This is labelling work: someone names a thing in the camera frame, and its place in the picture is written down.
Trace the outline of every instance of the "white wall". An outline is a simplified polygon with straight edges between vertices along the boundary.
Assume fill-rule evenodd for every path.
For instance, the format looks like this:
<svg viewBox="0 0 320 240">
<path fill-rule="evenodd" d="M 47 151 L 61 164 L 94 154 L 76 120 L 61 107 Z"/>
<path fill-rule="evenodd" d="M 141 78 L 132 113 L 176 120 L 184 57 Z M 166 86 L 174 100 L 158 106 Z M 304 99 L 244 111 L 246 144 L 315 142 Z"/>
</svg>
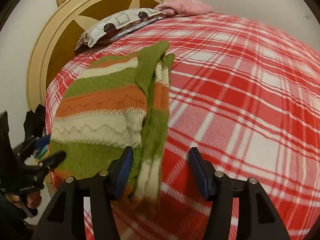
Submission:
<svg viewBox="0 0 320 240">
<path fill-rule="evenodd" d="M 201 0 L 215 12 L 273 25 L 320 50 L 320 25 L 303 0 Z"/>
<path fill-rule="evenodd" d="M 8 111 L 13 147 L 24 138 L 29 58 L 42 28 L 57 8 L 56 0 L 21 0 L 0 32 L 0 112 Z"/>
</svg>

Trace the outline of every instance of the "mattress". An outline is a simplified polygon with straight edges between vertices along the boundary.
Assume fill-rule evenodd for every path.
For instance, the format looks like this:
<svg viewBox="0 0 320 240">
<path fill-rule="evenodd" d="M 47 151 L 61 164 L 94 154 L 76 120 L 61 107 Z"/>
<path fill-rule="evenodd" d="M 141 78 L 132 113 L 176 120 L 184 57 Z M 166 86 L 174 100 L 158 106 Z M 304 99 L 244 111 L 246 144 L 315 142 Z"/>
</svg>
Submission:
<svg viewBox="0 0 320 240">
<path fill-rule="evenodd" d="M 224 14 L 168 18 L 94 53 L 79 54 L 46 93 L 51 132 L 63 94 L 91 62 L 126 55 L 161 40 L 176 55 L 164 147 L 160 212 L 114 206 L 121 239 L 202 239 L 211 203 L 196 190 L 187 152 L 231 178 L 259 180 L 291 239 L 302 239 L 320 214 L 320 56 L 281 31 Z M 234 201 L 229 239 L 236 239 Z M 87 239 L 94 239 L 90 205 Z"/>
</svg>

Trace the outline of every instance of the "screw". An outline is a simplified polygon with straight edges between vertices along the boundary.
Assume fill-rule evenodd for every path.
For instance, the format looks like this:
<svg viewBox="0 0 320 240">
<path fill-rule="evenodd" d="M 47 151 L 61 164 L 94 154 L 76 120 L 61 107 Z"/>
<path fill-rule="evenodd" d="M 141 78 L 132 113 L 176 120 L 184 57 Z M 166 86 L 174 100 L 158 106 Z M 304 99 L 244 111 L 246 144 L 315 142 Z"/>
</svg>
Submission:
<svg viewBox="0 0 320 240">
<path fill-rule="evenodd" d="M 250 178 L 250 179 L 249 179 L 249 182 L 250 182 L 251 184 L 257 184 L 257 183 L 258 183 L 258 181 L 257 181 L 256 178 Z"/>
<path fill-rule="evenodd" d="M 66 178 L 66 183 L 71 183 L 71 182 L 73 182 L 73 177 L 72 176 L 67 177 Z"/>
<path fill-rule="evenodd" d="M 102 171 L 99 172 L 99 175 L 100 175 L 101 177 L 105 177 L 105 176 L 107 176 L 108 174 L 109 174 L 109 171 L 107 171 L 107 170 L 102 170 Z"/>
<path fill-rule="evenodd" d="M 221 177 L 223 176 L 223 172 L 222 172 L 222 171 L 216 171 L 216 172 L 214 173 L 214 175 L 215 175 L 216 177 L 218 177 L 218 178 L 221 178 Z"/>
</svg>

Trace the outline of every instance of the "curved headboard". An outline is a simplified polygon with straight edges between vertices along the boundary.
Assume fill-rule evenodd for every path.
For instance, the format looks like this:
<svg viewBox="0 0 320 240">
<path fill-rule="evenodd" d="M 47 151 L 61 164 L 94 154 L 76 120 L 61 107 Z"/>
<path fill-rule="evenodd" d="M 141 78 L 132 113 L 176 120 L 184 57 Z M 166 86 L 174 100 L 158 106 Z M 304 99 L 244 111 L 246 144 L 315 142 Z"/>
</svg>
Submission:
<svg viewBox="0 0 320 240">
<path fill-rule="evenodd" d="M 68 0 L 42 30 L 33 49 L 27 73 L 27 104 L 35 110 L 44 104 L 51 81 L 74 56 L 84 30 L 128 8 L 153 8 L 166 0 Z"/>
</svg>

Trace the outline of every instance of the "hand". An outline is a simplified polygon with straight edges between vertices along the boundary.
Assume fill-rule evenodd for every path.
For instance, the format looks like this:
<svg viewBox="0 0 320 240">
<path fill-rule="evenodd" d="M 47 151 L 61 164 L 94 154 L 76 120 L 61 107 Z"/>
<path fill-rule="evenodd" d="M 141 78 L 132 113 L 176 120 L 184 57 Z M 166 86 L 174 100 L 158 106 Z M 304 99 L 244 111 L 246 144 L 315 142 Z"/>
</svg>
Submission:
<svg viewBox="0 0 320 240">
<path fill-rule="evenodd" d="M 20 197 L 13 194 L 6 194 L 7 200 L 13 203 L 16 207 L 22 208 L 20 205 Z M 27 206 L 28 208 L 34 209 L 41 203 L 40 191 L 32 192 L 27 195 Z"/>
</svg>

